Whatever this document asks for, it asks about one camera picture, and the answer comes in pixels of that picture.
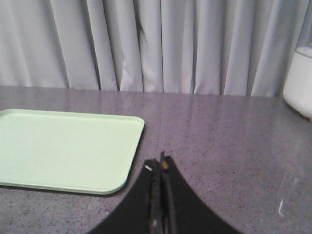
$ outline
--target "table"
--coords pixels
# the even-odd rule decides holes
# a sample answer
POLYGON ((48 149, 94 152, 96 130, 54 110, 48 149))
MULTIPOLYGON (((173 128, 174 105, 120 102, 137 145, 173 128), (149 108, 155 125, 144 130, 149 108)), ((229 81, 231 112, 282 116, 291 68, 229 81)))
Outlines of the table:
POLYGON ((311 233, 312 122, 281 97, 0 86, 0 110, 9 108, 139 116, 145 128, 115 194, 0 187, 1 234, 88 232, 121 202, 144 160, 163 150, 202 201, 243 233, 311 233))

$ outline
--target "light green tray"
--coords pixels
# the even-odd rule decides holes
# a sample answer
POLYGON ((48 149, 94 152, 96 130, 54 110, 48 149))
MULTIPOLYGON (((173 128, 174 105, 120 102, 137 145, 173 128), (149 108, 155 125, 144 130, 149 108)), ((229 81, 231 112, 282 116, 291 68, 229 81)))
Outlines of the light green tray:
POLYGON ((126 182, 138 117, 0 111, 0 185, 109 194, 126 182))

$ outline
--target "white appliance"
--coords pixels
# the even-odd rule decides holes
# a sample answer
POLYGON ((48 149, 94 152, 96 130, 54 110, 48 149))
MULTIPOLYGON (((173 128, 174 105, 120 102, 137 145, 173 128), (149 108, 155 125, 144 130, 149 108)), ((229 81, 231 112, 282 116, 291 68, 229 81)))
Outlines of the white appliance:
POLYGON ((308 5, 283 96, 290 106, 312 121, 312 1, 308 5))

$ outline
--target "speckled countertop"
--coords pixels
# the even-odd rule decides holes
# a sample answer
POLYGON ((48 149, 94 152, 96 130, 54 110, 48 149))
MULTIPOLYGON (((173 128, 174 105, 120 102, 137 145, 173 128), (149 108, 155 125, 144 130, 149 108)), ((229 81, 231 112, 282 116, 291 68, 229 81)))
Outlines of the speckled countertop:
POLYGON ((1 234, 86 233, 131 188, 145 159, 171 153, 217 214, 246 234, 312 233, 312 122, 282 98, 0 86, 9 108, 139 116, 128 183, 106 197, 0 187, 1 234))

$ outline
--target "white curtain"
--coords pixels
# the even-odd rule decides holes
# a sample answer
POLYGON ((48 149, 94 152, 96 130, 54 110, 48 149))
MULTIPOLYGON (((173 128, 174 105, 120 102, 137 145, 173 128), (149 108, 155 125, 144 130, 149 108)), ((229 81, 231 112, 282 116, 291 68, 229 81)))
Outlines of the white curtain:
POLYGON ((0 85, 277 96, 309 0, 0 0, 0 85))

